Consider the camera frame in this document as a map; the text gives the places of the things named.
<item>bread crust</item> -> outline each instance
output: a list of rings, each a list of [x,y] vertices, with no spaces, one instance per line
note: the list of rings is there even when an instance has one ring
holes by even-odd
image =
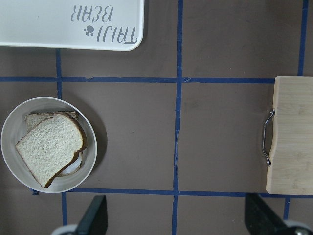
[[[81,147],[79,150],[77,150],[76,152],[73,153],[73,158],[72,158],[72,160],[71,160],[68,164],[66,164],[62,169],[60,169],[56,174],[54,174],[54,175],[48,180],[48,182],[45,184],[44,187],[42,187],[42,185],[39,183],[39,180],[36,178],[34,172],[32,172],[32,171],[29,169],[29,167],[28,167],[28,165],[27,165],[25,159],[23,158],[23,156],[21,155],[21,153],[20,153],[19,150],[17,149],[18,143],[21,142],[29,133],[31,133],[32,131],[34,131],[35,128],[34,128],[33,130],[31,130],[30,132],[28,132],[27,135],[25,135],[24,137],[22,137],[21,140],[18,141],[18,142],[16,143],[16,145],[15,145],[15,148],[16,148],[17,152],[19,153],[19,155],[20,155],[21,158],[23,159],[23,161],[24,161],[26,167],[28,168],[29,172],[32,174],[32,176],[34,177],[34,179],[40,184],[40,186],[41,186],[42,188],[47,188],[47,187],[49,187],[49,186],[52,184],[53,180],[54,180],[63,170],[65,170],[68,166],[70,166],[71,164],[73,164],[73,162],[75,162],[75,161],[78,159],[79,153],[82,152],[84,149],[87,148],[87,136],[86,136],[85,131],[84,131],[83,128],[81,127],[81,125],[78,123],[78,121],[77,121],[75,118],[73,118],[71,115],[67,114],[67,113],[58,112],[58,114],[59,114],[59,115],[66,116],[66,117],[69,118],[69,120],[75,125],[75,127],[79,130],[79,132],[80,132],[80,134],[81,134],[81,136],[82,136],[83,144],[82,144],[82,147]],[[49,118],[46,118],[46,119],[43,120],[43,121],[47,121],[47,120],[52,119],[52,118],[53,118],[53,117],[49,117]]]

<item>bowl rim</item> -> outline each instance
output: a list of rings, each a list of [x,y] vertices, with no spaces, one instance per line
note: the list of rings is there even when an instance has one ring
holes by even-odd
[[[8,122],[8,120],[10,119],[10,117],[13,115],[13,113],[18,109],[20,108],[21,106],[23,106],[24,104],[26,103],[29,103],[33,100],[37,100],[37,99],[52,99],[52,100],[56,100],[58,102],[61,102],[61,103],[64,103],[70,107],[72,107],[75,111],[77,111],[79,113],[79,115],[81,115],[83,117],[83,119],[86,121],[86,123],[88,124],[89,128],[91,129],[91,132],[92,132],[92,136],[93,136],[93,142],[94,142],[94,148],[95,148],[95,153],[94,153],[94,159],[93,159],[93,162],[92,162],[92,165],[91,165],[91,168],[90,170],[88,171],[88,173],[86,174],[86,176],[77,184],[75,184],[74,186],[70,187],[70,188],[67,188],[65,190],[59,190],[59,191],[45,191],[43,188],[36,188],[36,189],[33,189],[30,185],[28,185],[27,183],[23,182],[20,178],[18,178],[16,176],[16,174],[13,172],[13,170],[11,169],[11,167],[9,166],[9,164],[7,163],[7,160],[6,160],[6,157],[4,155],[4,152],[3,152],[3,147],[2,147],[2,141],[3,141],[3,131],[6,127],[6,124]],[[5,164],[6,166],[9,168],[9,170],[11,171],[11,173],[15,176],[16,179],[18,179],[22,184],[24,184],[25,186],[33,189],[33,190],[36,190],[36,191],[39,191],[39,192],[44,192],[44,193],[60,193],[60,192],[66,192],[66,191],[69,191],[77,186],[79,186],[81,183],[83,183],[86,178],[90,175],[91,171],[93,170],[94,168],[94,165],[95,165],[95,162],[96,162],[96,158],[97,158],[97,150],[98,150],[98,147],[97,147],[97,139],[96,139],[96,135],[94,133],[94,130],[93,130],[93,127],[91,125],[91,123],[89,122],[89,120],[86,118],[86,116],[79,110],[77,109],[74,105],[62,100],[62,99],[58,99],[58,98],[54,98],[54,97],[49,97],[49,96],[41,96],[41,97],[36,97],[36,98],[32,98],[32,99],[28,99],[24,102],[22,102],[21,104],[19,104],[18,106],[16,106],[11,112],[10,114],[7,116],[4,124],[3,124],[3,127],[2,127],[2,130],[1,130],[1,141],[0,141],[0,145],[1,145],[1,152],[2,152],[2,156],[3,156],[3,159],[5,161]]]

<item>bowl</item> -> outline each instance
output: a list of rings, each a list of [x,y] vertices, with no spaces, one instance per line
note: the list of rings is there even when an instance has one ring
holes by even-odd
[[[74,174],[56,177],[47,188],[42,188],[29,172],[26,164],[18,154],[15,144],[26,135],[25,116],[30,113],[56,111],[77,111],[79,123],[87,136],[87,148],[82,154],[82,166]],[[12,174],[27,187],[46,193],[59,193],[80,185],[91,173],[97,156],[97,140],[87,118],[73,105],[52,97],[38,97],[27,100],[17,106],[7,117],[1,132],[1,150],[5,163]]]

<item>brown tile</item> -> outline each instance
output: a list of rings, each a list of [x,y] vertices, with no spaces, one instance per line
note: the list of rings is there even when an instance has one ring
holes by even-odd
[[[63,83],[64,100],[86,115],[98,141],[96,167],[80,188],[172,189],[175,87]]]
[[[176,77],[177,2],[145,1],[144,37],[129,52],[62,50],[63,76]]]
[[[183,76],[297,75],[302,1],[184,1]]]
[[[57,84],[50,82],[0,82],[0,130],[10,112],[24,101],[40,97],[56,97]],[[7,168],[0,151],[0,187],[25,187]]]
[[[183,84],[179,189],[265,191],[262,128],[272,84]]]
[[[313,199],[292,198],[289,205],[289,220],[304,223],[313,229]]]
[[[55,77],[55,49],[0,47],[0,76]]]
[[[304,57],[304,76],[313,76],[313,4],[309,3],[308,21],[307,21],[307,36],[305,43],[305,57]]]
[[[96,193],[67,193],[67,222],[77,224]],[[172,196],[106,194],[112,234],[171,234]]]
[[[62,226],[60,194],[7,188],[0,196],[0,234],[51,234]]]
[[[282,216],[283,199],[267,198]],[[178,202],[177,234],[241,234],[248,235],[245,226],[245,199],[243,197],[180,196]]]

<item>white tray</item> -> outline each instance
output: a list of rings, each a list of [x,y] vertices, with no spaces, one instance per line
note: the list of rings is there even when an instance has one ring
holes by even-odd
[[[144,0],[1,0],[0,46],[129,51]]]

